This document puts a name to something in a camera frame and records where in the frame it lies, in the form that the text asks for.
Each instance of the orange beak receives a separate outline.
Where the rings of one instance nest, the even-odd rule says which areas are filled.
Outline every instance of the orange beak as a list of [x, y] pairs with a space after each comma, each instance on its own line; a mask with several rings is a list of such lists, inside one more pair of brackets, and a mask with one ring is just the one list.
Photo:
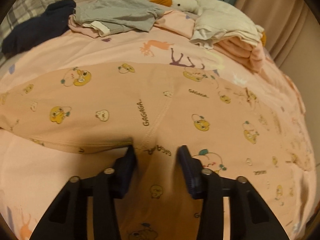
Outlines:
[[264, 47], [266, 45], [266, 42], [267, 42], [267, 36], [266, 36], [266, 33], [264, 31], [262, 32], [261, 42], [262, 42], [262, 45]]
[[167, 7], [171, 7], [172, 5], [172, 0], [150, 0], [150, 2], [161, 4]]

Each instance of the yellow cartoon face print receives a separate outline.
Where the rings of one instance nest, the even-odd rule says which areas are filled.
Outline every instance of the yellow cartoon face print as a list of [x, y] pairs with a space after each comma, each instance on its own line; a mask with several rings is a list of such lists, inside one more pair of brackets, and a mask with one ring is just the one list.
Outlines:
[[109, 112], [107, 110], [101, 110], [96, 112], [96, 117], [100, 119], [100, 121], [106, 122], [109, 119]]
[[23, 91], [28, 94], [33, 90], [33, 84], [29, 84]]
[[311, 171], [312, 170], [311, 160], [310, 160], [309, 156], [305, 156], [304, 167], [305, 167], [305, 170], [307, 170], [307, 171]]
[[277, 132], [277, 134], [281, 134], [282, 133], [282, 129], [281, 129], [281, 124], [280, 124], [278, 115], [273, 111], [271, 113], [273, 115], [273, 122], [275, 124], [276, 132]]
[[128, 72], [135, 73], [134, 68], [126, 63], [122, 64], [118, 69], [121, 74], [126, 74]]
[[248, 94], [249, 100], [253, 100], [253, 101], [258, 100], [257, 96], [251, 90], [247, 90], [247, 94]]
[[252, 160], [250, 158], [247, 158], [245, 160], [245, 162], [249, 165], [249, 166], [252, 166]]
[[248, 121], [245, 121], [242, 124], [242, 127], [244, 129], [244, 137], [251, 142], [252, 144], [257, 143], [257, 137], [259, 135], [258, 131], [255, 129], [255, 127], [249, 123]]
[[1, 103], [2, 105], [4, 105], [5, 102], [7, 101], [7, 96], [8, 96], [8, 95], [9, 95], [8, 92], [0, 95], [0, 103]]
[[291, 187], [291, 188], [289, 189], [289, 196], [290, 196], [290, 197], [293, 197], [293, 196], [294, 196], [293, 187]]
[[267, 131], [269, 131], [268, 127], [268, 121], [263, 117], [262, 114], [259, 115], [258, 121], [263, 125], [264, 128], [266, 128]]
[[91, 73], [86, 70], [77, 68], [69, 69], [61, 80], [61, 84], [66, 87], [75, 85], [77, 87], [84, 86], [91, 80]]
[[275, 200], [280, 201], [282, 196], [283, 196], [283, 188], [282, 188], [281, 185], [278, 185], [277, 188], [276, 188], [276, 198], [275, 198]]
[[192, 120], [194, 122], [195, 127], [200, 131], [207, 131], [209, 130], [209, 122], [207, 122], [203, 116], [193, 114]]
[[230, 104], [231, 103], [231, 98], [226, 96], [226, 95], [222, 95], [222, 96], [219, 96], [220, 97], [220, 100], [226, 104]]
[[230, 88], [224, 88], [223, 90], [218, 92], [220, 100], [226, 104], [231, 103], [230, 94], [231, 94]]
[[158, 237], [158, 233], [150, 228], [150, 224], [143, 223], [141, 225], [145, 228], [131, 233], [128, 240], [155, 240]]
[[173, 96], [173, 93], [170, 91], [163, 92], [163, 94], [165, 97], [169, 97], [169, 98], [171, 98]]
[[33, 141], [34, 143], [39, 144], [41, 146], [44, 146], [44, 143], [42, 141], [35, 140], [35, 139], [31, 139], [31, 141]]
[[194, 69], [191, 67], [185, 67], [183, 75], [195, 82], [200, 82], [203, 78], [208, 78], [205, 72], [203, 72], [201, 69]]
[[50, 111], [50, 121], [61, 124], [66, 117], [70, 116], [70, 111], [71, 107], [55, 106]]
[[17, 119], [16, 122], [10, 127], [10, 131], [13, 131], [14, 127], [15, 127], [16, 125], [18, 125], [19, 122], [20, 122], [20, 120]]
[[150, 188], [151, 198], [160, 198], [163, 194], [163, 188], [159, 185], [153, 185]]
[[220, 171], [226, 171], [227, 168], [223, 165], [222, 158], [219, 154], [209, 152], [208, 149], [203, 149], [198, 155], [194, 155], [193, 158], [201, 161], [203, 168], [210, 169], [219, 174]]
[[275, 156], [272, 157], [272, 163], [273, 163], [273, 165], [274, 165], [276, 168], [279, 167], [279, 166], [278, 166], [278, 159], [277, 159], [277, 157], [275, 157]]
[[300, 158], [298, 157], [298, 155], [296, 155], [295, 153], [289, 152], [290, 156], [291, 156], [291, 162], [296, 164], [299, 167], [302, 167], [302, 162], [300, 160]]
[[38, 108], [38, 103], [35, 102], [35, 101], [31, 101], [31, 102], [30, 102], [30, 109], [31, 109], [33, 112], [35, 112], [35, 111], [37, 110], [37, 108]]

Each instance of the pink duvet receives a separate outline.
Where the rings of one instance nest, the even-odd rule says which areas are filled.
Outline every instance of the pink duvet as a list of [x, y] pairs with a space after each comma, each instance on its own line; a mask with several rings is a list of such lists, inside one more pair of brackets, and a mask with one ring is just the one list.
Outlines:
[[[289, 161], [292, 179], [295, 181], [293, 191], [297, 195], [292, 207], [295, 208], [293, 219], [285, 218], [285, 212], [282, 213], [279, 207], [275, 211], [290, 238], [294, 239], [303, 230], [310, 215], [316, 189], [313, 151], [298, 90], [270, 60], [264, 59], [252, 71], [250, 67], [236, 62], [236, 58], [225, 56], [225, 52], [207, 51], [189, 43], [193, 20], [180, 14], [174, 16], [177, 17], [176, 21], [170, 17], [158, 22], [158, 27], [153, 27], [149, 33], [130, 31], [93, 39], [68, 31], [61, 37], [41, 44], [29, 51], [4, 75], [0, 82], [0, 104], [5, 100], [6, 92], [12, 88], [45, 73], [66, 68], [125, 61], [178, 66], [185, 68], [194, 77], [201, 77], [204, 70], [213, 71], [214, 75], [244, 88], [248, 98], [254, 100], [248, 102], [248, 98], [240, 93], [232, 97], [237, 100], [243, 98], [243, 103], [252, 109], [259, 107], [260, 102], [264, 103], [272, 109], [279, 122], [295, 129], [296, 137], [292, 140], [291, 148], [283, 149], [284, 152], [299, 149], [308, 155], [310, 163], [299, 163], [295, 158]], [[228, 93], [226, 87], [218, 89], [221, 94]], [[82, 178], [95, 176], [124, 152], [118, 149], [94, 155], [65, 153], [42, 147], [5, 130], [0, 130], [0, 143], [0, 212], [20, 240], [29, 239], [32, 230], [68, 178], [74, 175]], [[234, 165], [250, 168], [251, 161], [251, 158], [246, 158], [243, 163]], [[272, 161], [273, 165], [278, 165], [275, 159]], [[266, 183], [266, 179], [261, 179], [261, 182]], [[270, 190], [274, 190], [275, 197], [278, 197], [278, 188]], [[124, 218], [124, 214], [120, 213], [119, 217]]]

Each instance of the folded pink cloth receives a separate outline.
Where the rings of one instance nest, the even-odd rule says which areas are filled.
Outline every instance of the folded pink cloth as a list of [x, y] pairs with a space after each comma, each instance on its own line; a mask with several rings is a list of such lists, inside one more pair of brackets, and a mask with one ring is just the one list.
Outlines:
[[154, 26], [164, 28], [191, 39], [193, 28], [195, 27], [195, 20], [183, 12], [171, 10], [166, 11], [157, 19]]
[[96, 30], [94, 30], [93, 28], [82, 27], [81, 25], [76, 23], [74, 15], [70, 15], [69, 21], [68, 21], [68, 26], [69, 26], [70, 30], [72, 30], [76, 33], [82, 33], [82, 34], [87, 35], [92, 38], [100, 37], [99, 33]]
[[238, 37], [219, 41], [214, 45], [214, 49], [256, 73], [260, 71], [266, 59], [261, 42], [254, 47]]

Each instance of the black clamp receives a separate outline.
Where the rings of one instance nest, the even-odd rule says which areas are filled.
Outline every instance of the black clamp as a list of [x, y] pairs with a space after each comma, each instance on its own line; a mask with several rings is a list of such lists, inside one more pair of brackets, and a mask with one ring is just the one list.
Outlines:
[[[289, 240], [245, 177], [226, 179], [203, 169], [187, 146], [179, 148], [178, 160], [188, 192], [193, 199], [203, 199], [197, 240], [223, 240], [223, 197], [230, 199], [231, 240]], [[89, 196], [93, 197], [94, 239], [121, 240], [114, 199], [122, 199], [127, 193], [136, 163], [134, 149], [129, 146], [112, 168], [88, 179], [72, 177], [49, 206], [30, 240], [87, 240]]]
[[230, 240], [289, 240], [267, 203], [245, 177], [222, 178], [204, 169], [187, 146], [178, 150], [188, 192], [203, 199], [197, 240], [223, 240], [223, 197], [230, 201]]
[[30, 240], [87, 240], [87, 199], [93, 197], [93, 233], [95, 240], [121, 240], [114, 199], [127, 193], [136, 166], [129, 146], [124, 157], [97, 176], [72, 177], [36, 226]]

